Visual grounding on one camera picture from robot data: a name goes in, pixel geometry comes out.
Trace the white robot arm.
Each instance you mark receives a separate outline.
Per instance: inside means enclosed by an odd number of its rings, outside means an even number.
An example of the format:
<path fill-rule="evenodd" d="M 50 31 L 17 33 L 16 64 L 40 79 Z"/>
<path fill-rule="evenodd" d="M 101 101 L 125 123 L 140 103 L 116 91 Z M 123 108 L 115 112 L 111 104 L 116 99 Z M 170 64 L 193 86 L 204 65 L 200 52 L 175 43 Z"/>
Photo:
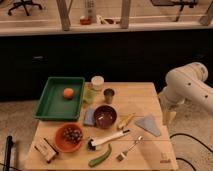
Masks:
<path fill-rule="evenodd" d="M 186 99 L 213 115 L 213 88 L 205 84 L 207 78 L 208 70 L 200 62 L 174 68 L 166 74 L 166 86 L 158 94 L 164 125 L 171 123 L 176 116 L 174 108 L 183 104 Z"/>

